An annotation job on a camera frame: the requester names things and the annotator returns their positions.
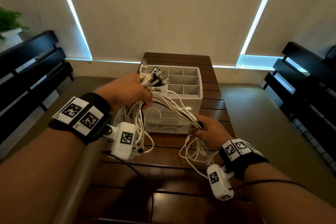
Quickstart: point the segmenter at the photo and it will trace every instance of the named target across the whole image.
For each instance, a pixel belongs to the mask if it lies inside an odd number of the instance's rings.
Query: green plant
[[[18,22],[18,19],[22,17],[22,13],[6,10],[0,7],[0,40],[4,41],[6,38],[1,34],[3,31],[12,29],[28,29]]]

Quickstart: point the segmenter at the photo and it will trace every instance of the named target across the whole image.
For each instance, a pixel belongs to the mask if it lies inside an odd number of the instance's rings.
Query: white storage box
[[[165,77],[168,78],[170,84],[162,86],[162,92],[152,92],[161,96],[169,97],[174,100],[180,107],[182,106],[176,95],[167,92],[167,90],[174,91],[179,95],[185,107],[191,107],[192,114],[198,114],[202,99],[203,89],[201,74],[198,67],[180,67],[180,66],[161,66],[161,65],[147,65],[150,70],[153,67],[159,67],[161,71],[165,71]],[[179,118],[173,112],[162,105],[153,104],[153,107],[161,111],[151,109],[146,115],[145,129],[149,132],[162,133],[179,133],[187,134],[189,129],[189,122]]]

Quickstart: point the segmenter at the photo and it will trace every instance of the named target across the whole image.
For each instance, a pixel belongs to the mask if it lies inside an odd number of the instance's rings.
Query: potted plant
[[[18,22],[22,13],[0,7],[0,52],[22,42],[18,33],[28,27]]]

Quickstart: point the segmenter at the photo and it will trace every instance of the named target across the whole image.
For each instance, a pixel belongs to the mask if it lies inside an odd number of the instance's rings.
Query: white planter
[[[0,53],[4,50],[7,50],[19,43],[22,43],[22,39],[19,37],[19,33],[22,31],[22,29],[17,28],[5,32],[1,32],[1,34],[6,38],[6,40],[0,41]]]

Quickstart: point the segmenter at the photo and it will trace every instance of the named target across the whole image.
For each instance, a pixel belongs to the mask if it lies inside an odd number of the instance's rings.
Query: white camera device
[[[234,173],[227,174],[219,165],[213,164],[208,167],[207,174],[212,193],[217,199],[225,201],[233,197],[233,190],[231,189],[229,178],[231,178]]]
[[[111,148],[111,154],[117,157],[128,160],[131,157],[132,147],[136,135],[136,127],[134,124],[127,122],[121,122],[116,127],[107,125],[110,128],[108,134],[104,137],[113,139],[113,144]]]

